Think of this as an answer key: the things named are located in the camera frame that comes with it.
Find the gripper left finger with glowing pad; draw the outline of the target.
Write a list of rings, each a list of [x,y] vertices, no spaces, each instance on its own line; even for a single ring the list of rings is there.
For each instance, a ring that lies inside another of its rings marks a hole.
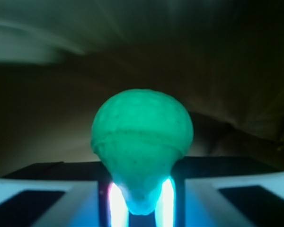
[[[100,162],[37,163],[0,177],[0,227],[126,226],[126,205]]]

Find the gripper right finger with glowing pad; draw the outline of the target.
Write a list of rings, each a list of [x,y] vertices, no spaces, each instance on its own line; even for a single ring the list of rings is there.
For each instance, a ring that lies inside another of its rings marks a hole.
[[[159,227],[284,227],[284,171],[243,157],[177,161]]]

